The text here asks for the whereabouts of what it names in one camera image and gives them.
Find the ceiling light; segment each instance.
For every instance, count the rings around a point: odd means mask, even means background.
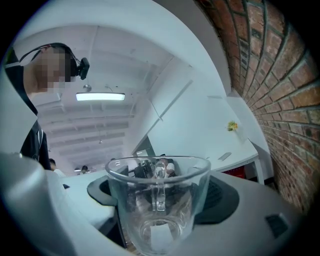
[[[78,92],[76,95],[77,101],[123,101],[124,93],[115,92]]]

